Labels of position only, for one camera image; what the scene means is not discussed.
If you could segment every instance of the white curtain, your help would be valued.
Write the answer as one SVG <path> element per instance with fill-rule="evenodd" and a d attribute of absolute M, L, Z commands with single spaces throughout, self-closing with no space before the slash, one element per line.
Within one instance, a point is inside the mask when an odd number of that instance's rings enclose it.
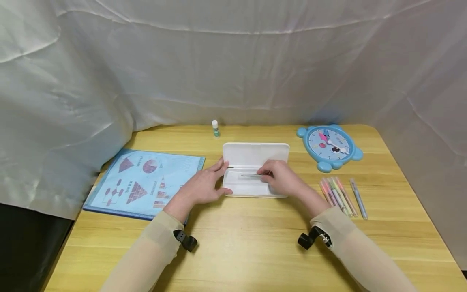
<path fill-rule="evenodd" d="M 157 124 L 376 127 L 467 268 L 467 1 L 0 0 L 0 202 L 74 219 Z"/>

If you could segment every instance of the hand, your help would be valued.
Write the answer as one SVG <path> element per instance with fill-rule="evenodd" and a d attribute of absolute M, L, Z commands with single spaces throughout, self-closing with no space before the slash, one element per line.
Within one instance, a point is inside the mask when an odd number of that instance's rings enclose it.
<path fill-rule="evenodd" d="M 264 174 L 261 180 L 286 196 L 297 197 L 313 191 L 283 160 L 268 160 L 256 173 Z"/>
<path fill-rule="evenodd" d="M 196 204 L 210 203 L 223 194 L 231 194 L 232 190 L 227 188 L 215 189 L 217 180 L 224 175 L 227 167 L 229 162 L 224 162 L 224 158 L 221 157 L 213 166 L 198 171 L 180 188 L 165 206 L 164 211 L 183 223 Z"/>
<path fill-rule="evenodd" d="M 302 181 L 285 161 L 268 160 L 256 173 L 264 174 L 261 180 L 279 193 L 302 201 L 312 218 L 331 207 L 315 190 Z"/>
<path fill-rule="evenodd" d="M 224 162 L 221 157 L 216 164 L 198 171 L 184 186 L 180 188 L 178 193 L 186 197 L 193 204 L 205 204 L 217 201 L 223 194 L 231 194 L 232 190 L 220 188 L 216 190 L 214 187 L 219 178 L 221 178 L 229 167 L 229 162 Z"/>

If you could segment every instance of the toy clock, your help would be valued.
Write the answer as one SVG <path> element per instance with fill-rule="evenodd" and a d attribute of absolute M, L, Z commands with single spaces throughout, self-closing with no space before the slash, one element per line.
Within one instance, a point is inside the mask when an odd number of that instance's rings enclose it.
<path fill-rule="evenodd" d="M 339 125 L 300 128 L 297 136 L 303 139 L 306 151 L 318 162 L 321 172 L 329 173 L 350 160 L 363 158 L 363 152 Z"/>

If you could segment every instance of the black clip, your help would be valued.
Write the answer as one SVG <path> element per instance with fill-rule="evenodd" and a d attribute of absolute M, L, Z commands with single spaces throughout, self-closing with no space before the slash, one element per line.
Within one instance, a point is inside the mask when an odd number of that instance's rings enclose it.
<path fill-rule="evenodd" d="M 298 244 L 300 244 L 300 246 L 304 249 L 308 250 L 318 237 L 321 237 L 323 239 L 323 242 L 327 247 L 333 246 L 330 236 L 321 228 L 316 226 L 313 226 L 311 228 L 310 233 L 308 235 L 302 233 L 298 238 Z"/>
<path fill-rule="evenodd" d="M 198 244 L 196 238 L 194 238 L 193 236 L 187 236 L 186 233 L 183 232 L 183 230 L 174 230 L 174 236 L 175 239 L 182 243 L 182 247 L 189 252 L 192 252 Z"/>

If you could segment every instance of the clock face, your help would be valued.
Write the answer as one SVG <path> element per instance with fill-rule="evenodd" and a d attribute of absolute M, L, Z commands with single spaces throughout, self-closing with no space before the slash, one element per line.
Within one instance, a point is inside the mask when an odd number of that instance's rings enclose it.
<path fill-rule="evenodd" d="M 352 152 L 349 141 L 332 129 L 316 129 L 308 134 L 310 149 L 318 156 L 329 160 L 341 160 Z"/>

